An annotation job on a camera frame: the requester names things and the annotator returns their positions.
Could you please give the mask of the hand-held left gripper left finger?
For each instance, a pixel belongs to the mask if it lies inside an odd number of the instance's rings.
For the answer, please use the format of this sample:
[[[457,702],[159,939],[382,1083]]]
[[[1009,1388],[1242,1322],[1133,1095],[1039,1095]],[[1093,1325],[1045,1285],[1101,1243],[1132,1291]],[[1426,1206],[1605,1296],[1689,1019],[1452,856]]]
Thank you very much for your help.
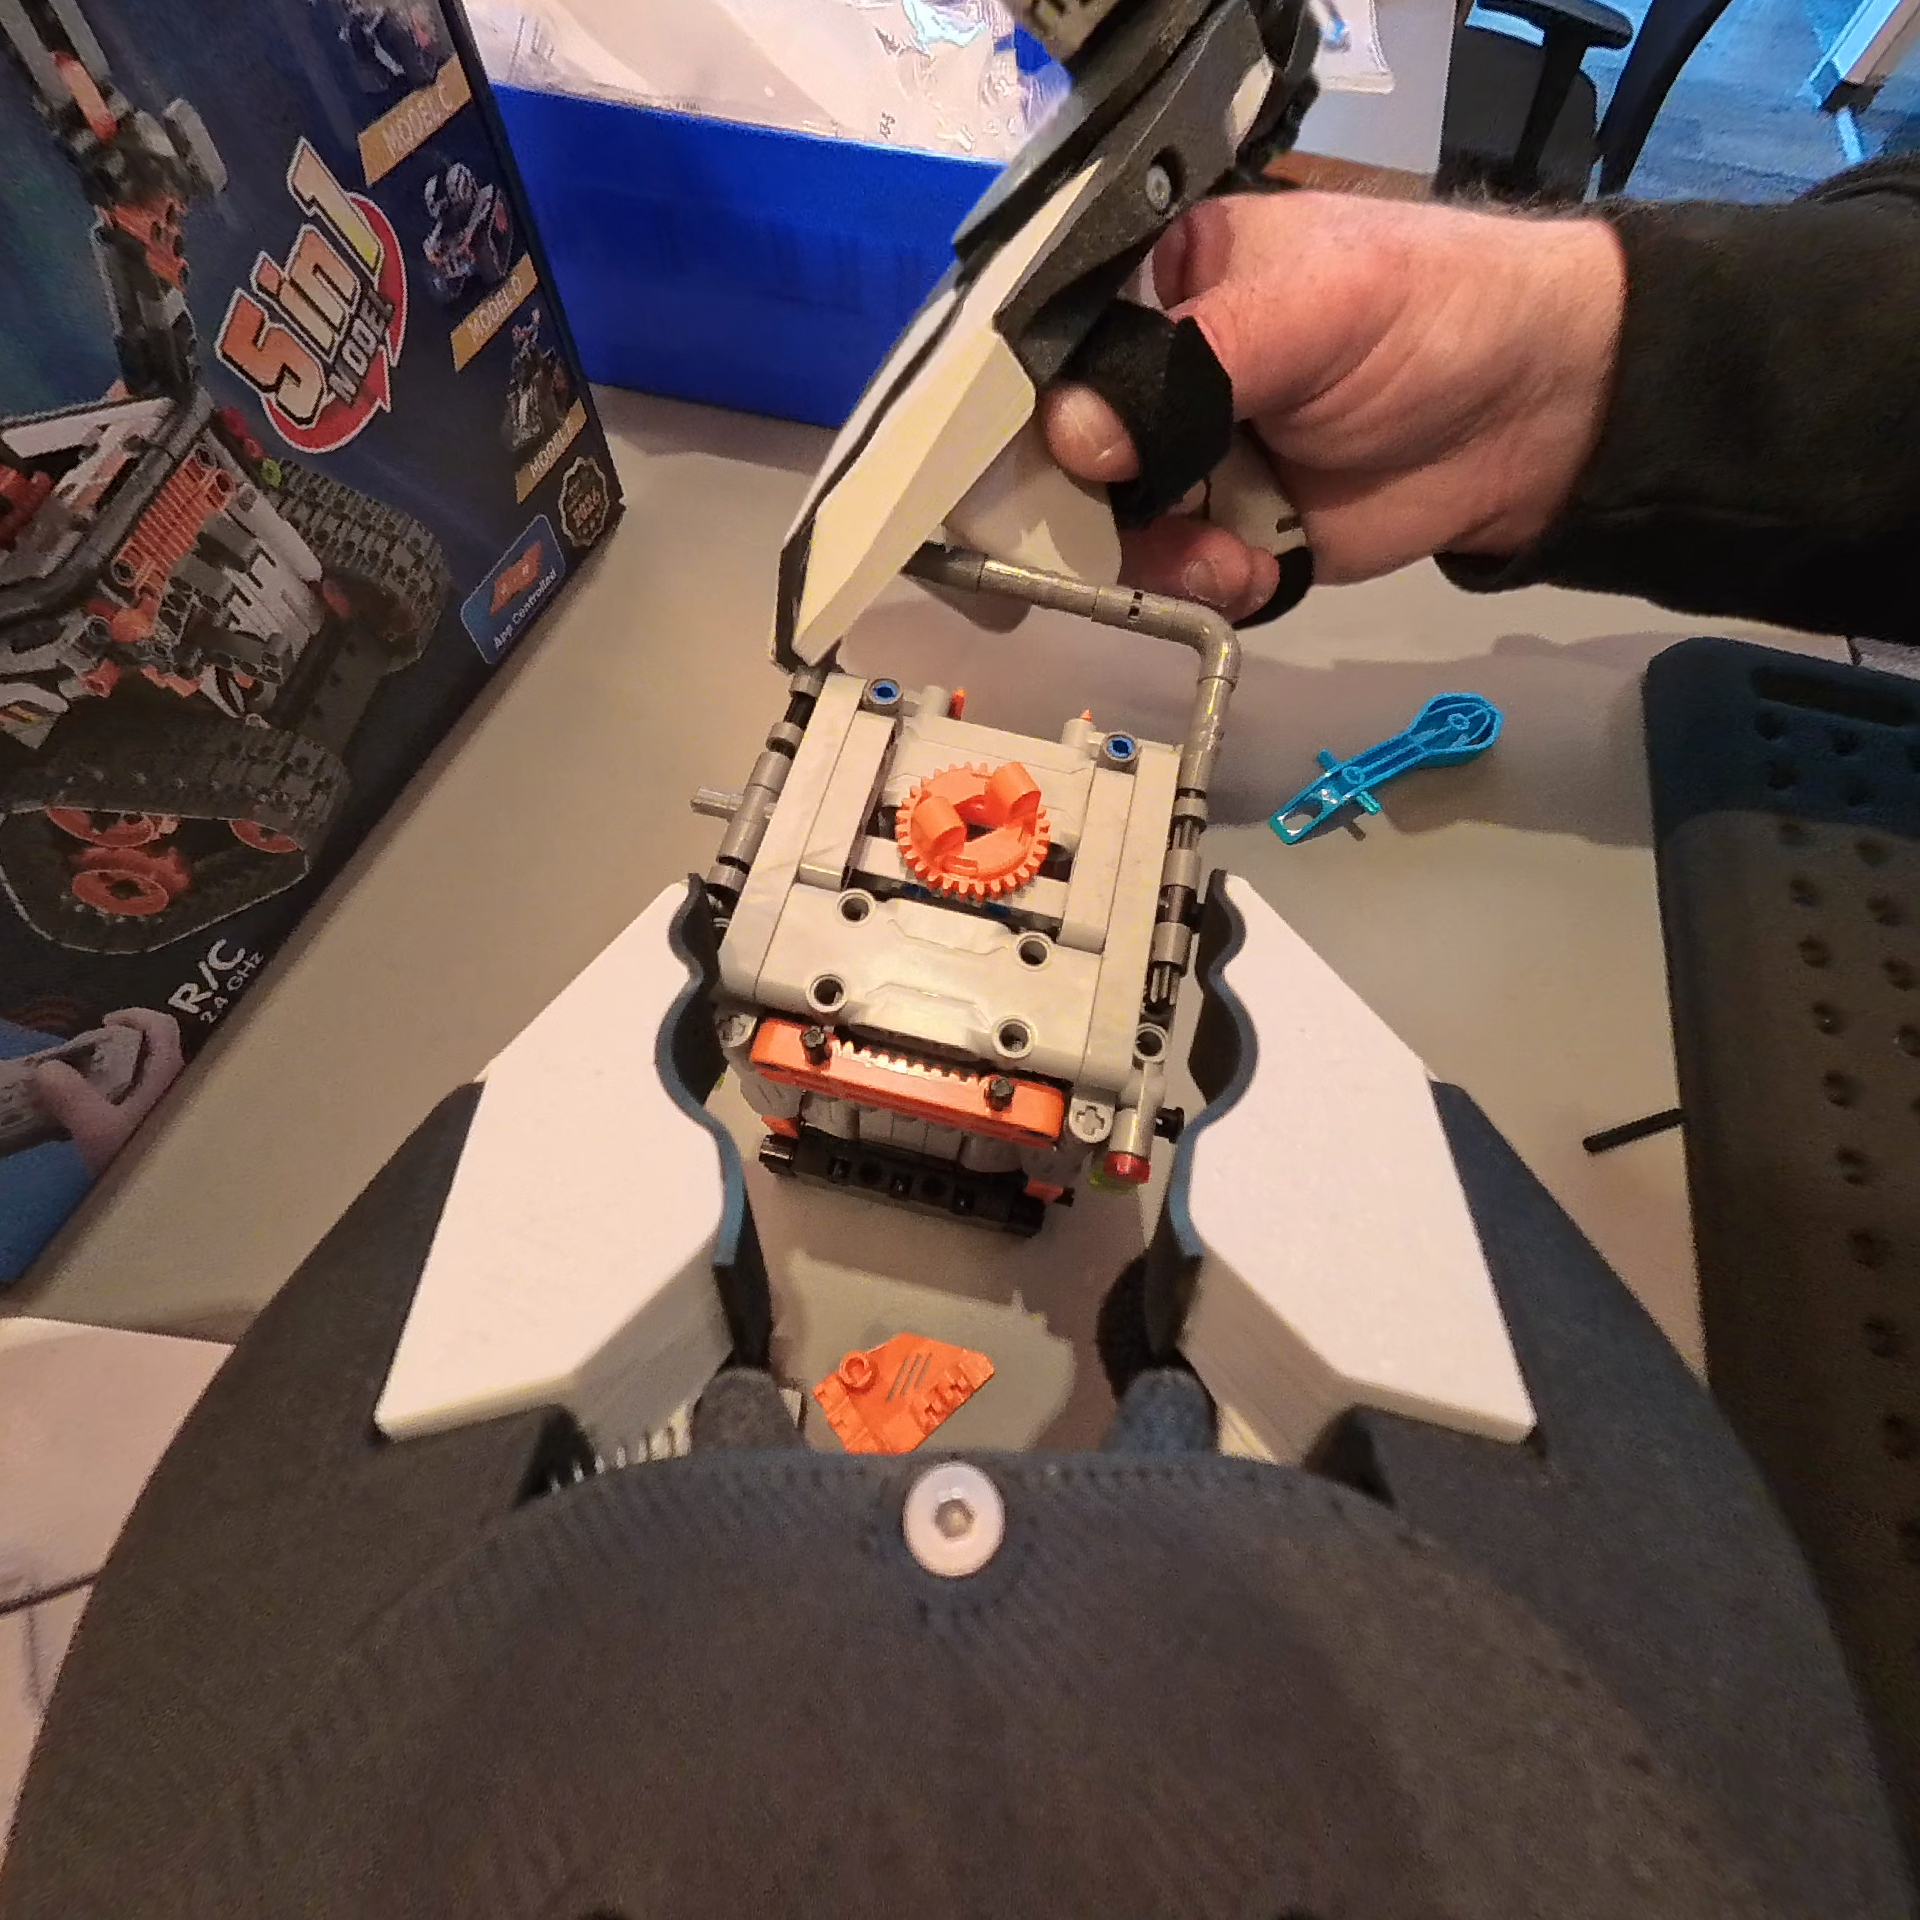
[[[562,1406],[637,1444],[738,1357],[773,1308],[729,1132],[716,942],[666,886],[488,1064],[374,1406],[392,1439]]]

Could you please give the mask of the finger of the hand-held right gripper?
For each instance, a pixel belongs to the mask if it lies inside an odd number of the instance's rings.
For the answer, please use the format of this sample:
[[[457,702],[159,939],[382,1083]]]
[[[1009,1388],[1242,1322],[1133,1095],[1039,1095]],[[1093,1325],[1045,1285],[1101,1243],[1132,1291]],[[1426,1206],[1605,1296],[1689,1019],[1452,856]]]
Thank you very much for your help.
[[[1112,581],[1112,509],[1028,424],[1037,383],[998,310],[1093,197],[1096,164],[934,286],[815,474],[778,558],[773,654],[815,664],[952,511],[991,560]]]

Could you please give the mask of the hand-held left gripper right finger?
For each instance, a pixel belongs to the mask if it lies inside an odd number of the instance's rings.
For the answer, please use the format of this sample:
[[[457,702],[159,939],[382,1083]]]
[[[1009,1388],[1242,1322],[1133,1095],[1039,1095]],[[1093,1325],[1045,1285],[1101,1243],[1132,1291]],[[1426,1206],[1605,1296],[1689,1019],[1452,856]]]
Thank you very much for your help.
[[[1353,1407],[1520,1443],[1533,1406],[1417,1053],[1216,871],[1204,1095],[1145,1258],[1145,1330],[1280,1461]]]

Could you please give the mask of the grey bent toy tube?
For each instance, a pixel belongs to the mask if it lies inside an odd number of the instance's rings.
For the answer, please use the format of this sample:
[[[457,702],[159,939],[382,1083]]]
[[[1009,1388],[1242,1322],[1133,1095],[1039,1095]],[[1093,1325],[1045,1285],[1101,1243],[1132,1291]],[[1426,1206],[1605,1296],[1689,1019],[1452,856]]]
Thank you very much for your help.
[[[1194,651],[1199,668],[1182,744],[1178,790],[1192,795],[1198,806],[1207,803],[1240,672],[1240,643],[1223,615],[1184,598],[1133,587],[1094,587],[1064,573],[997,562],[972,548],[934,542],[918,547],[902,565],[902,573],[922,584],[988,592],[1030,607],[1064,611],[1109,629],[1172,639]]]

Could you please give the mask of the blue plastic toy wrench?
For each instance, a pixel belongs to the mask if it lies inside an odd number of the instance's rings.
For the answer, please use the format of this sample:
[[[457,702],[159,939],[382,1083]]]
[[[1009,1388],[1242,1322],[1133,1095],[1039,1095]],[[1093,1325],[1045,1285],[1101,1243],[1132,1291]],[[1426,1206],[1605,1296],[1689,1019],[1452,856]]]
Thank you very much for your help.
[[[1502,711],[1476,692],[1433,694],[1413,720],[1351,756],[1318,751],[1316,779],[1297,788],[1271,815],[1271,832],[1297,845],[1328,826],[1341,810],[1380,811],[1377,788],[1426,765],[1457,765],[1487,751],[1502,732]]]

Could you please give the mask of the grey orange toy block model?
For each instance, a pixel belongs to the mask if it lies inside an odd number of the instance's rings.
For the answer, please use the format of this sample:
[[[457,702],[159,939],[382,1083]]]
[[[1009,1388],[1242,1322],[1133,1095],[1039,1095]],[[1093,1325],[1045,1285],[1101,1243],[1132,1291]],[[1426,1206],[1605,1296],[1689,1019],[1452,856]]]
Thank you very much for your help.
[[[1030,1235],[1145,1183],[1232,675],[1182,742],[801,668],[705,876],[713,1011],[778,1178]]]

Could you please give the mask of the person's right forearm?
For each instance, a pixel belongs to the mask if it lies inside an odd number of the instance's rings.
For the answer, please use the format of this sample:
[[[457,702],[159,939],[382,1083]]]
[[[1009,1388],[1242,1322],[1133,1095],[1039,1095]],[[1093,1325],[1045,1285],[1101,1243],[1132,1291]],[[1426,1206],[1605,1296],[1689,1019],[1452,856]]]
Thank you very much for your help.
[[[1559,584],[1917,639],[1917,158],[1772,205],[1609,198],[1616,379],[1559,516],[1468,592]]]

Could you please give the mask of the person's right hand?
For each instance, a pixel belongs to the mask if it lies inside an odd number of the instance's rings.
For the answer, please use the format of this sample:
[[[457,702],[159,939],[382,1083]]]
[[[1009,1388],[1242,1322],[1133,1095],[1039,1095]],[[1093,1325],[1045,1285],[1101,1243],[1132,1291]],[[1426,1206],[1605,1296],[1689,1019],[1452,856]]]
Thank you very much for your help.
[[[1318,584],[1533,542],[1593,453],[1625,308],[1598,219],[1309,189],[1198,205],[1154,280],[1228,370]]]

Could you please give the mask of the blue storage bin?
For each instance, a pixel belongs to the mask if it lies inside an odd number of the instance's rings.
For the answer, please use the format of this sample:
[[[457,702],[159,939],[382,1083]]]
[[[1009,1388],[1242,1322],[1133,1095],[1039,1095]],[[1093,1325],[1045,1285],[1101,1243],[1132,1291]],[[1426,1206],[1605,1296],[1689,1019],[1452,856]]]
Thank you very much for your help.
[[[1001,170],[526,87],[493,102],[590,379],[825,427]]]

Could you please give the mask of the black office chair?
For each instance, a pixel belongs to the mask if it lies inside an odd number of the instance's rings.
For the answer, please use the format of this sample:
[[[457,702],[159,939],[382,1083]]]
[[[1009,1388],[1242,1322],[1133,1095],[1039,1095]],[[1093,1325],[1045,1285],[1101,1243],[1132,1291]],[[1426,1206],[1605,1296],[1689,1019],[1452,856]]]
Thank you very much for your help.
[[[1457,24],[1437,198],[1576,203],[1616,195],[1685,61],[1726,2],[1653,2],[1638,24],[1601,2],[1487,2],[1541,43]]]

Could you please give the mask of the orange toy panel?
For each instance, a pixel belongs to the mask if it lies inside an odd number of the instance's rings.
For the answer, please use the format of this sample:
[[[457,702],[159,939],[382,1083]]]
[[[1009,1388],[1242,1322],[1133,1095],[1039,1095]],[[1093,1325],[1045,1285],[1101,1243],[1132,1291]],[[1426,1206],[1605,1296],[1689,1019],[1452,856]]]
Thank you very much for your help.
[[[849,1454],[905,1454],[991,1380],[981,1350],[916,1333],[847,1350],[809,1391]]]

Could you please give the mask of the clear plastic bags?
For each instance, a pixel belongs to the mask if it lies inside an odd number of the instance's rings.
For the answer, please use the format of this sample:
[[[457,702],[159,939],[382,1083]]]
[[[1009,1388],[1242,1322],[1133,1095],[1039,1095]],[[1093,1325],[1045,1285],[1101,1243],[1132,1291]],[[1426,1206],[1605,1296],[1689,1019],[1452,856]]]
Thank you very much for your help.
[[[493,83],[1001,162],[1068,75],[998,2],[466,2]]]

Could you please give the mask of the dark perforated pad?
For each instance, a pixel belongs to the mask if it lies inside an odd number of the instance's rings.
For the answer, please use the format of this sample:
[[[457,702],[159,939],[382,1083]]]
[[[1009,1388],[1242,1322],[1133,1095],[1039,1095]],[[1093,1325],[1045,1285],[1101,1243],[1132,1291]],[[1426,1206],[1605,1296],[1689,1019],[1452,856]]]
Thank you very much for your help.
[[[1712,1391],[1917,1808],[1917,694],[1694,638],[1642,678]]]

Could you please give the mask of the white stand with flat base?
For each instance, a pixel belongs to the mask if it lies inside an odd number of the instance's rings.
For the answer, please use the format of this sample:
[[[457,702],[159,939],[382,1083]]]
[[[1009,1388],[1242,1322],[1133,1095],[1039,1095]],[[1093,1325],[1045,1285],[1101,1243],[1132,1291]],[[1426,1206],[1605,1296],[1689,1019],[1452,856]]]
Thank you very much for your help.
[[[24,1768],[88,1581],[228,1348],[9,1317],[1,1325],[1,1768]]]

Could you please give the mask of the dark printed toy kit box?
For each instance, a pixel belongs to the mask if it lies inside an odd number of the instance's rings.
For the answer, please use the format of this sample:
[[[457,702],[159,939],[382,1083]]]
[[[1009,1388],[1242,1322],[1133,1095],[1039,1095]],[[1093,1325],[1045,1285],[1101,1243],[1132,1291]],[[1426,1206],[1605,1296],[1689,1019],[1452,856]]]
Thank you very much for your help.
[[[1,5],[5,1280],[620,511],[457,5]]]

